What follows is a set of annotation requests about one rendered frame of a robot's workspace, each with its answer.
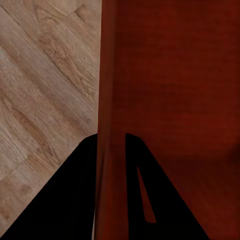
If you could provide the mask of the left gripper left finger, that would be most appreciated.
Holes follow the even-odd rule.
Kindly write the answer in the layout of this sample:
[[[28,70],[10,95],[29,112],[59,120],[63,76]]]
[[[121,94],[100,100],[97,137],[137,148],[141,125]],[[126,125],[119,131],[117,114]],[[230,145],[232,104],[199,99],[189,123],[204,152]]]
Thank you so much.
[[[92,240],[97,142],[78,145],[0,240]]]

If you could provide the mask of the storage box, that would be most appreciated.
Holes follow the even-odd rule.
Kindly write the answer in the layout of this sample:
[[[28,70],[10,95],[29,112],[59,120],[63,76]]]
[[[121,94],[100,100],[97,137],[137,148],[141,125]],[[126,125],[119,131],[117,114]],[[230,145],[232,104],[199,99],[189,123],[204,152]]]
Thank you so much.
[[[129,240],[127,133],[209,240],[240,240],[240,0],[102,0],[94,240]]]

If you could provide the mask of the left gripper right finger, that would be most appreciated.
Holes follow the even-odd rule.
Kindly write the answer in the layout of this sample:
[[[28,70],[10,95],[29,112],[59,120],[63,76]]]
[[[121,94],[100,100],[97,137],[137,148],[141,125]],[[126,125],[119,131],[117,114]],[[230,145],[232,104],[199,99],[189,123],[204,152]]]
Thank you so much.
[[[129,240],[210,240],[145,142],[125,135]],[[139,168],[156,223],[145,220]]]

